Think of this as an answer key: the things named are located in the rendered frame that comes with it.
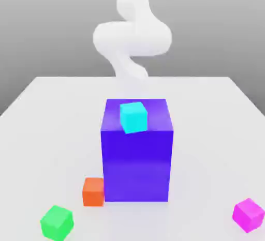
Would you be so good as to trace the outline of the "small green cube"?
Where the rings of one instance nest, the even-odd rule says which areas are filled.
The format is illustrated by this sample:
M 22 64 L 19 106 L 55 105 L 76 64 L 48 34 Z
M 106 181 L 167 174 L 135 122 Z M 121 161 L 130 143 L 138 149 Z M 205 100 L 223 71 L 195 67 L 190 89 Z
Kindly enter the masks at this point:
M 64 241 L 74 226 L 73 213 L 66 208 L 53 205 L 40 223 L 44 237 L 53 241 Z

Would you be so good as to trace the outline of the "small orange cube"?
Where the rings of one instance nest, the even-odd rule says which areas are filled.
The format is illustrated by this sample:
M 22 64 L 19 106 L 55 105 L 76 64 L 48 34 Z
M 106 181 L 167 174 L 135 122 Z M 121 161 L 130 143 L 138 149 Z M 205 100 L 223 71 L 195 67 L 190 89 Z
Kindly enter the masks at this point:
M 84 206 L 104 205 L 104 179 L 99 177 L 87 177 L 82 189 Z

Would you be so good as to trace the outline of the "small cyan cube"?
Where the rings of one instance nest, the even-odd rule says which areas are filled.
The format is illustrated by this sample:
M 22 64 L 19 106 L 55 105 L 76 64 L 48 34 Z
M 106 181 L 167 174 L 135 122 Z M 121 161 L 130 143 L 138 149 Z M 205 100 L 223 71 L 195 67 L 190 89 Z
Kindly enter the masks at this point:
M 121 104 L 120 123 L 126 134 L 147 131 L 148 112 L 142 102 Z

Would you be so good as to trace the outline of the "large purple box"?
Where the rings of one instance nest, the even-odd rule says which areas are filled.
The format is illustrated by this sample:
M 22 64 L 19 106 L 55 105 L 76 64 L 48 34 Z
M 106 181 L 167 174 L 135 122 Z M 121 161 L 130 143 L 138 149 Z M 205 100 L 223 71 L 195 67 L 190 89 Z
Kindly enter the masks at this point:
M 166 202 L 169 195 L 173 126 L 165 99 L 142 99 L 145 132 L 126 134 L 120 105 L 107 99 L 101 125 L 104 194 L 107 202 Z

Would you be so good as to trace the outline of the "small magenta cube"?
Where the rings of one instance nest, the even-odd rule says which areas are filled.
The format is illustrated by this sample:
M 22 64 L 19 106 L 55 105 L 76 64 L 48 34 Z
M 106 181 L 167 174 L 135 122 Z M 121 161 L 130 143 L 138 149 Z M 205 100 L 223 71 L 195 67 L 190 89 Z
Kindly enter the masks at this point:
M 262 225 L 265 210 L 251 198 L 237 203 L 234 207 L 232 218 L 246 232 L 249 233 Z

